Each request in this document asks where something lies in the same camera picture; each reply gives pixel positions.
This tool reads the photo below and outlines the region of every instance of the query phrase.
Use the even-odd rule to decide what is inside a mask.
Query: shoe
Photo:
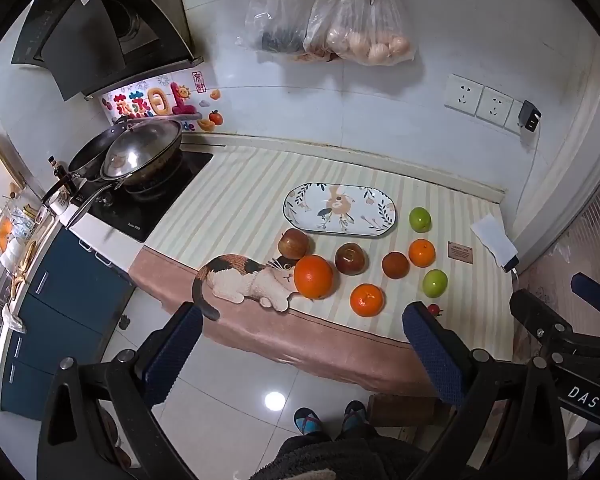
[[[352,400],[344,409],[344,420],[342,421],[342,431],[352,430],[361,424],[368,424],[366,420],[366,408],[359,400]]]
[[[294,415],[294,422],[303,435],[324,431],[322,421],[309,408],[299,408]]]

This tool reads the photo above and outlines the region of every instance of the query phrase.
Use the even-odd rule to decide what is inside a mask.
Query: black pants
[[[377,436],[379,436],[378,432],[371,424],[359,424],[350,430],[343,431],[336,437],[336,440],[343,440],[345,438],[366,438],[369,440]],[[301,447],[310,446],[311,444],[320,444],[321,442],[331,442],[331,437],[323,431],[314,431],[313,433],[308,433],[306,435],[292,436],[286,439],[282,446],[280,446],[280,451],[276,458],[279,458],[286,453],[290,453],[291,451],[295,451],[296,449],[300,449]]]

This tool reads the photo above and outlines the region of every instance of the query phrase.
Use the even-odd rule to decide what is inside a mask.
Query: metal screw
[[[546,361],[542,359],[540,356],[534,357],[534,366],[536,368],[546,368]]]
[[[485,363],[489,360],[489,357],[491,357],[489,353],[486,350],[483,350],[482,348],[476,348],[474,351],[471,352],[471,355],[479,363]]]
[[[60,367],[62,370],[68,370],[74,365],[74,360],[71,357],[65,357],[60,361]]]
[[[123,350],[118,355],[116,355],[116,359],[121,363],[128,363],[129,361],[131,361],[131,359],[134,358],[134,355],[136,355],[136,353],[133,350],[127,349]]]

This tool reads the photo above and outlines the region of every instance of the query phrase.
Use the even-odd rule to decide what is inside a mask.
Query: plate
[[[395,204],[375,187],[308,182],[285,197],[285,218],[315,233],[380,236],[395,224]]]

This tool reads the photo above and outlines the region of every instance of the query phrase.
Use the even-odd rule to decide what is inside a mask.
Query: gas stove
[[[105,191],[91,205],[89,214],[135,240],[144,242],[158,225],[160,218],[212,157],[210,153],[182,152],[182,163],[165,182],[163,194],[148,202],[138,202],[122,186]],[[78,193],[72,197],[71,203],[82,205],[105,184],[102,181],[85,182]]]

